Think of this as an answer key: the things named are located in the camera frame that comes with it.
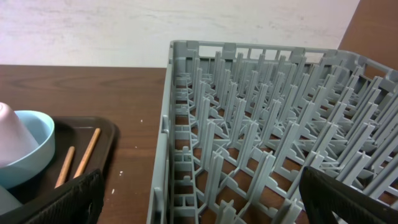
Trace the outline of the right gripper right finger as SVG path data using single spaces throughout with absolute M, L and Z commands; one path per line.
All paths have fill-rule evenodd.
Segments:
M 335 215 L 346 223 L 397 223 L 397 210 L 306 166 L 299 191 L 310 224 L 337 224 Z

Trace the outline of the light blue cup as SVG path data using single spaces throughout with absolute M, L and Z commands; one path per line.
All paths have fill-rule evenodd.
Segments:
M 22 204 L 3 186 L 0 186 L 0 215 L 21 207 Z

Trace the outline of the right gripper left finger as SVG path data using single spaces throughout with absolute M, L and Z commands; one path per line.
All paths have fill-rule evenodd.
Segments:
M 104 178 L 96 169 L 2 214 L 1 224 L 96 223 L 103 209 L 104 193 Z

